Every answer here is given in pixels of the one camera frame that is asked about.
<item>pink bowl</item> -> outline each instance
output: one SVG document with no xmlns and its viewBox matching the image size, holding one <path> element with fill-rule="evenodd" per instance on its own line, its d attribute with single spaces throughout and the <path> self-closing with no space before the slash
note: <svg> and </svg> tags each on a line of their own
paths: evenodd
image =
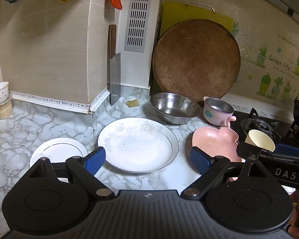
<svg viewBox="0 0 299 239">
<path fill-rule="evenodd" d="M 225 156 L 232 162 L 241 162 L 236 153 L 237 140 L 237 133 L 230 128 L 200 127 L 193 134 L 192 144 L 212 157 Z"/>
</svg>

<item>white floral plate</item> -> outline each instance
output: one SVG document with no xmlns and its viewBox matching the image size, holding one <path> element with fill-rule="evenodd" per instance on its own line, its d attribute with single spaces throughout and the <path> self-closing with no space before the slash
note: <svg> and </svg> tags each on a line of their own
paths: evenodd
<svg viewBox="0 0 299 239">
<path fill-rule="evenodd" d="M 106 161 L 126 172 L 147 173 L 164 168 L 176 157 L 178 141 L 164 125 L 144 118 L 115 120 L 101 131 L 98 146 Z"/>
</svg>

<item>paper cup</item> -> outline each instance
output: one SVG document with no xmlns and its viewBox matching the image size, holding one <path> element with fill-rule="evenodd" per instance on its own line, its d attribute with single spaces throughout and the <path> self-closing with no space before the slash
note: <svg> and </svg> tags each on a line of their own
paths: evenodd
<svg viewBox="0 0 299 239">
<path fill-rule="evenodd" d="M 252 129 L 248 132 L 245 142 L 272 152 L 275 150 L 273 140 L 264 132 L 256 129 Z"/>
</svg>

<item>knife handle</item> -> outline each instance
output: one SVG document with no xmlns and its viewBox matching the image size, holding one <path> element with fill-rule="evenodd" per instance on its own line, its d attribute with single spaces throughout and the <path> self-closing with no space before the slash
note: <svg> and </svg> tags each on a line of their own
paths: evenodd
<svg viewBox="0 0 299 239">
<path fill-rule="evenodd" d="M 107 56 L 113 58 L 116 54 L 116 25 L 109 25 L 109 32 L 107 36 Z"/>
</svg>

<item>yellow cutting board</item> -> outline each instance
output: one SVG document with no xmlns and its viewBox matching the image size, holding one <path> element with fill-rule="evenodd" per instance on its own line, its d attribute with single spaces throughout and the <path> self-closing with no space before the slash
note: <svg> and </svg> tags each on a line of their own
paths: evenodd
<svg viewBox="0 0 299 239">
<path fill-rule="evenodd" d="M 217 22 L 224 26 L 229 32 L 232 31 L 233 18 L 206 10 L 197 6 L 184 5 L 182 3 L 165 2 L 163 7 L 160 37 L 175 24 L 190 20 L 205 19 Z"/>
</svg>

